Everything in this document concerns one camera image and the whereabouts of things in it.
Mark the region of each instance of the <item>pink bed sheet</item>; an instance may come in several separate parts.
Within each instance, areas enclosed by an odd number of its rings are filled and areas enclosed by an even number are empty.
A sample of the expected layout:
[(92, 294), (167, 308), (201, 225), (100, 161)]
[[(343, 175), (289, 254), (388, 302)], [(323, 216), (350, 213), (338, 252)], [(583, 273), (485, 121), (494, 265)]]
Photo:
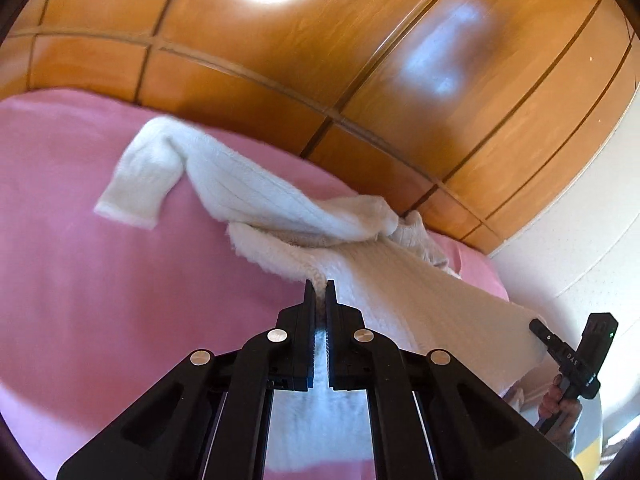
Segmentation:
[[(235, 350), (302, 297), (302, 283), (236, 256), (186, 180), (153, 231), (92, 213), (124, 148), (157, 114), (66, 89), (0, 103), (0, 413), (47, 479), (190, 351)], [(207, 131), (313, 198), (354, 194), (307, 161)], [(506, 296), (484, 256), (436, 238), (463, 279)], [(373, 476), (370, 462), (266, 473)]]

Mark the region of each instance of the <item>fuzzy white garment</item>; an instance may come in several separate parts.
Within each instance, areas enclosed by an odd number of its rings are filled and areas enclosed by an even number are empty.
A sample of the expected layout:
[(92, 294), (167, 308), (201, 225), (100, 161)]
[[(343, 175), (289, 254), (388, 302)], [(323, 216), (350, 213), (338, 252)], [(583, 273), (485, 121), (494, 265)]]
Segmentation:
[[(443, 272), (446, 258), (417, 212), (404, 221), (376, 196), (309, 199), (173, 118), (145, 124), (95, 211), (152, 228), (183, 172), (210, 215), (228, 222), (238, 254), (285, 278), (311, 280), (321, 298), (326, 280), (335, 280), (338, 301), (359, 308), (368, 328), (400, 348), (447, 349), (497, 393), (542, 361), (544, 345), (529, 331), (536, 315)], [(320, 329), (314, 388), (276, 392), (266, 465), (299, 470), (371, 457), (366, 396), (329, 389)]]

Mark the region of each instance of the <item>wooden wall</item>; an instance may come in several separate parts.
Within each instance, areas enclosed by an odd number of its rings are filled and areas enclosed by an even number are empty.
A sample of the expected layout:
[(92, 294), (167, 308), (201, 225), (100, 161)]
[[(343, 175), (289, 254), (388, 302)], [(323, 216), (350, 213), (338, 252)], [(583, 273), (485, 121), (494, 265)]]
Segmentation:
[(0, 46), (0, 98), (83, 88), (228, 128), (486, 253), (639, 76), (614, 0), (31, 0)]

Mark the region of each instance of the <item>silver screw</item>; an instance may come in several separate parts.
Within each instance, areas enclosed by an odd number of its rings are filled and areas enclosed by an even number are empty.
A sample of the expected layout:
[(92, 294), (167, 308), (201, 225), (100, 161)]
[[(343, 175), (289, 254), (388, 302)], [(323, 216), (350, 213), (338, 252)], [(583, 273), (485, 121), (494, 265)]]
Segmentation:
[(361, 328), (353, 333), (353, 338), (361, 343), (368, 343), (369, 341), (373, 341), (373, 332), (366, 328)]
[(448, 365), (451, 362), (451, 356), (444, 350), (436, 350), (433, 354), (431, 354), (431, 361), (434, 364), (444, 366)]
[(267, 334), (267, 339), (272, 343), (281, 343), (287, 338), (287, 333), (281, 328), (274, 328)]
[(206, 350), (198, 350), (191, 354), (191, 364), (202, 366), (211, 361), (211, 354)]

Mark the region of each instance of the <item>human hand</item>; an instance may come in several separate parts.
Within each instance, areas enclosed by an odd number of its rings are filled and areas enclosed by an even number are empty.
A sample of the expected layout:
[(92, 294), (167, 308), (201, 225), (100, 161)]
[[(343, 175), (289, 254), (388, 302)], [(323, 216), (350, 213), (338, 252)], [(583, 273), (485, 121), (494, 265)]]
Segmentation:
[(571, 439), (582, 413), (582, 405), (578, 399), (560, 400), (562, 399), (562, 390), (559, 387), (561, 381), (562, 375), (557, 375), (538, 406), (540, 418), (551, 418), (558, 412), (566, 413), (566, 418), (557, 431), (548, 436), (548, 439), (555, 443), (566, 442)]

